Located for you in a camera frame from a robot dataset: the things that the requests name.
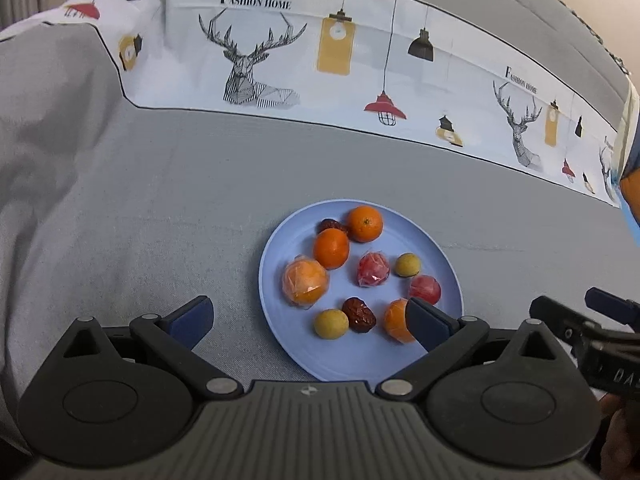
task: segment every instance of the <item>plate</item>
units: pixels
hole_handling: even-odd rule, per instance
[[[351,243],[349,259],[331,270],[328,292],[308,310],[293,307],[282,291],[282,274],[299,254],[313,257],[316,227],[325,218],[343,221],[359,205],[372,205],[384,219],[382,234],[373,242]],[[273,335],[290,357],[321,381],[368,381],[375,387],[426,354],[418,342],[402,344],[389,337],[383,327],[387,305],[405,298],[408,278],[393,272],[385,283],[363,288],[356,283],[360,257],[367,251],[382,251],[392,269],[403,253],[415,253],[422,262],[422,274],[438,280],[442,297],[437,307],[454,319],[462,316],[460,284],[449,260],[431,237],[415,223],[384,206],[359,200],[327,200],[299,209],[273,232],[262,252],[258,271],[260,302]],[[336,340],[319,338],[313,328],[315,316],[328,308],[341,308],[356,296],[373,311],[377,325],[366,334],[352,330]]]

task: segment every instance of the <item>red lamp print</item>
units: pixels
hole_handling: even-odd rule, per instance
[[[402,110],[398,109],[391,98],[386,95],[386,66],[389,62],[389,52],[391,51],[391,40],[394,36],[394,18],[396,17],[396,4],[398,0],[394,1],[394,12],[391,15],[391,33],[389,34],[389,46],[386,49],[385,71],[383,72],[382,79],[382,93],[378,98],[364,107],[366,112],[376,112],[378,114],[378,120],[385,126],[395,126],[396,118],[406,119],[406,115],[402,113]]]
[[[100,19],[100,11],[95,6],[95,0],[90,3],[81,4],[69,4],[65,6],[66,18],[93,18],[94,20]]]
[[[564,160],[564,164],[562,165],[562,172],[569,179],[569,182],[574,181],[575,173],[572,171],[571,168],[569,168],[569,163],[566,161],[566,159]]]

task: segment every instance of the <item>tangerine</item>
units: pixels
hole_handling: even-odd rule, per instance
[[[383,224],[380,211],[370,205],[359,205],[347,217],[349,234],[357,242],[372,242],[378,238]]]
[[[315,260],[299,256],[284,269],[282,291],[291,303],[311,307],[329,289],[329,274]]]
[[[406,303],[407,300],[405,298],[392,301],[385,312],[386,333],[401,343],[411,343],[415,341],[415,337],[409,332],[409,329],[406,327],[406,321],[404,320]]]
[[[349,257],[349,238],[340,229],[322,231],[314,243],[314,258],[325,269],[341,267]]]

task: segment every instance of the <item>yellow fruit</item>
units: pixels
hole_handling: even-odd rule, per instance
[[[420,258],[413,253],[405,253],[396,260],[395,270],[402,278],[415,276],[420,272]]]
[[[322,339],[338,339],[349,328],[349,318],[337,308],[323,310],[314,320],[314,329]]]

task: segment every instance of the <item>orange object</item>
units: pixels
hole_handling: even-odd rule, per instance
[[[637,222],[640,222],[640,169],[620,180],[620,191]]]
[[[357,242],[372,242],[382,233],[382,226],[380,211],[370,205],[359,205],[347,218],[349,234]]]
[[[406,302],[405,298],[400,298],[389,304],[385,312],[385,330],[401,343],[412,343],[415,341],[415,337],[409,332],[404,320]]]
[[[314,258],[325,269],[337,269],[349,257],[349,238],[340,229],[322,231],[314,243]]]
[[[298,256],[284,269],[282,291],[303,308],[311,307],[329,289],[329,273],[311,258]]]

